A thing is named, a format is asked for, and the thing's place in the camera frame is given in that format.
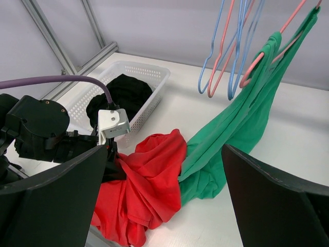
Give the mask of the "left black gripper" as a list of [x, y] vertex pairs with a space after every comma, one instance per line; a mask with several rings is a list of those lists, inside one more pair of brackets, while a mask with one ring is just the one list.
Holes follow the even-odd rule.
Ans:
[[113, 138], [105, 141], [104, 147], [107, 149], [107, 156], [105, 159], [105, 149], [96, 148], [98, 146], [97, 136], [84, 136], [87, 141], [88, 150], [84, 153], [84, 162], [100, 172], [104, 168], [103, 180], [126, 180], [126, 173], [119, 163], [119, 153], [117, 143]]

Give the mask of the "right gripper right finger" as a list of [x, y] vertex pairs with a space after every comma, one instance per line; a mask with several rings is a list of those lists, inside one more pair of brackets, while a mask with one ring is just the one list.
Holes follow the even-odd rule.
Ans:
[[328, 246], [328, 187], [222, 147], [243, 246]]

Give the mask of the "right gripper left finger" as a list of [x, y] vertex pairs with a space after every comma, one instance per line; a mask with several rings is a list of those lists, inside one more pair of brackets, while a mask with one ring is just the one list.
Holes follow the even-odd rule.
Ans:
[[1, 246], [84, 246], [107, 157], [96, 146], [1, 186]]

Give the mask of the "light blue hanger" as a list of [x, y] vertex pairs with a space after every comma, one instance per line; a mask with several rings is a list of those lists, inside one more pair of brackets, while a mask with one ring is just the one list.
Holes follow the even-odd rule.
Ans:
[[217, 16], [217, 19], [216, 19], [216, 22], [215, 22], [215, 28], [214, 28], [213, 36], [212, 36], [212, 39], [211, 39], [210, 53], [209, 53], [208, 57], [205, 59], [205, 61], [203, 63], [203, 66], [202, 66], [202, 69], [200, 71], [200, 75], [199, 75], [199, 79], [198, 79], [198, 83], [197, 83], [197, 89], [198, 89], [198, 92], [200, 94], [203, 94], [205, 92], [205, 90], [207, 89], [208, 84], [209, 84], [207, 82], [206, 85], [202, 88], [202, 79], [203, 79], [204, 71], [205, 71], [205, 68], [206, 68], [206, 65], [207, 65], [209, 59], [213, 55], [214, 42], [215, 42], [215, 38], [216, 38], [216, 33], [217, 33], [217, 30], [218, 30], [218, 26], [219, 26], [219, 23], [220, 23], [220, 19], [221, 19], [221, 16], [222, 16], [224, 3], [225, 3], [225, 0], [222, 0], [221, 5], [220, 5], [220, 9], [219, 9], [219, 12], [218, 12], [218, 16]]

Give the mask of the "blue hanger with black top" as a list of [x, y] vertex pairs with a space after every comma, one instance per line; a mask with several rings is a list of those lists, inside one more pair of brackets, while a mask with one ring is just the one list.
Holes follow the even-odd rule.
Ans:
[[240, 1], [240, 8], [239, 8], [239, 15], [238, 15], [238, 23], [237, 23], [237, 35], [235, 38], [235, 58], [232, 64], [232, 70], [230, 73], [229, 81], [228, 81], [228, 99], [232, 100], [233, 99], [233, 77], [235, 73], [235, 68], [237, 61], [240, 56], [240, 42], [241, 42], [241, 36], [242, 36], [242, 31], [243, 31], [243, 23], [245, 19], [245, 14], [246, 11], [248, 10], [247, 7], [247, 0], [245, 1]]

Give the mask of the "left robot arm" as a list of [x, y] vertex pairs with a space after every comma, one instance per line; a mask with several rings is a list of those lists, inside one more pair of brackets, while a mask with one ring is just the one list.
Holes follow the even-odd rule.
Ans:
[[1, 94], [1, 185], [22, 177], [9, 169], [5, 156], [13, 144], [19, 157], [64, 163], [97, 146], [98, 137], [68, 132], [67, 110], [52, 100]]

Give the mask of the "black tank top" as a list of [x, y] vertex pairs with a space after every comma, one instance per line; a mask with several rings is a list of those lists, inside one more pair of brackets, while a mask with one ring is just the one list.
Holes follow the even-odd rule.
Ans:
[[[121, 74], [106, 85], [113, 102], [125, 109], [129, 121], [131, 121], [148, 98], [152, 95], [151, 87], [134, 77]], [[107, 100], [105, 94], [97, 95], [89, 102], [86, 113], [91, 127], [98, 122], [98, 111], [105, 110]]]

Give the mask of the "red tank top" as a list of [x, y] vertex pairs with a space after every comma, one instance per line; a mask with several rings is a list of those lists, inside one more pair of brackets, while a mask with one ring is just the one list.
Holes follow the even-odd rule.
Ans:
[[101, 184], [92, 225], [123, 246], [143, 246], [146, 231], [168, 222], [181, 208], [178, 176], [187, 143], [178, 129], [152, 134], [117, 164], [126, 179]]

